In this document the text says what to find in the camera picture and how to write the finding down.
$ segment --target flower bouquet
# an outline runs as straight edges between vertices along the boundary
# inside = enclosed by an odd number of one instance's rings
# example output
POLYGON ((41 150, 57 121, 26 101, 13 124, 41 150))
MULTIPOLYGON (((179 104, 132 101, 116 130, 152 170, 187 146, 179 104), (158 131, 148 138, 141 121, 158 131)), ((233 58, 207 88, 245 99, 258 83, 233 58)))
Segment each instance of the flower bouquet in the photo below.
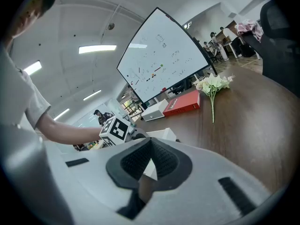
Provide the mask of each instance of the flower bouquet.
POLYGON ((214 99, 215 95, 222 88, 229 88, 229 83, 233 81, 235 76, 229 76, 228 78, 221 78, 220 75, 215 77, 212 73, 209 77, 201 77, 194 85, 197 90, 203 91, 207 96, 210 97, 211 102, 211 112, 212 112, 212 123, 215 122, 215 114, 214 114, 214 99))

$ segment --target white box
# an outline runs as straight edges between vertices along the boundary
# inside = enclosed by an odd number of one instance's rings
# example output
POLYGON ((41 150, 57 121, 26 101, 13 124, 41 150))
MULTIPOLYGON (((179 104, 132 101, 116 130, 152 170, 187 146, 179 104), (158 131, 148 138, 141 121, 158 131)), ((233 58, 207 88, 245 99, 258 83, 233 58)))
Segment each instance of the white box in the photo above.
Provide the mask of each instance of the white box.
POLYGON ((169 127, 164 130, 147 132, 147 134, 149 137, 162 138, 174 142, 176 141, 176 135, 169 127))
POLYGON ((122 144, 125 142, 129 127, 129 121, 116 115, 105 122, 99 136, 108 146, 122 144))
POLYGON ((163 111, 165 108, 169 105, 167 100, 162 100, 159 103, 156 103, 152 105, 151 107, 148 107, 143 113, 142 118, 144 118, 145 121, 150 121, 158 118, 164 117, 163 111))

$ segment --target green stem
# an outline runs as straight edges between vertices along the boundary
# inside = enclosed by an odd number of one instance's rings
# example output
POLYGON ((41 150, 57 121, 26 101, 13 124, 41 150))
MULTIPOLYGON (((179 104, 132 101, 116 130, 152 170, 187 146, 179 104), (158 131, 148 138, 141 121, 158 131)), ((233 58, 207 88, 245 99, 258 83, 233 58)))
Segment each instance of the green stem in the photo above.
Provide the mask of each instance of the green stem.
POLYGON ((214 113, 214 99, 215 97, 211 100, 211 113, 212 113, 212 123, 215 122, 215 113, 214 113))

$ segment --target pink cloth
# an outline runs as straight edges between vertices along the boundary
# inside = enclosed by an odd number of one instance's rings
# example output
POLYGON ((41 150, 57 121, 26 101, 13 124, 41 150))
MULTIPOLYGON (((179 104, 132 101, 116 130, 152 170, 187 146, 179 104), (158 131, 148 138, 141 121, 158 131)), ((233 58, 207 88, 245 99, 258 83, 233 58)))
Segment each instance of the pink cloth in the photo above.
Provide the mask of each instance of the pink cloth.
POLYGON ((244 32, 252 32, 253 36, 256 38, 257 41, 261 42, 263 29, 258 24, 258 22, 246 19, 243 22, 236 24, 235 29, 238 35, 243 34, 244 32))

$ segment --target whiteboard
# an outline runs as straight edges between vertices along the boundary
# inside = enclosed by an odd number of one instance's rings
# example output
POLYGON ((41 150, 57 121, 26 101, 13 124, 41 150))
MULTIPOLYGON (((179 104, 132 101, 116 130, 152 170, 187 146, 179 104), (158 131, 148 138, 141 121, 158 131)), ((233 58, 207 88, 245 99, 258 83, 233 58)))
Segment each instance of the whiteboard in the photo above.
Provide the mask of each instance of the whiteboard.
POLYGON ((210 65, 191 37, 169 17, 156 8, 117 67, 143 102, 210 65))

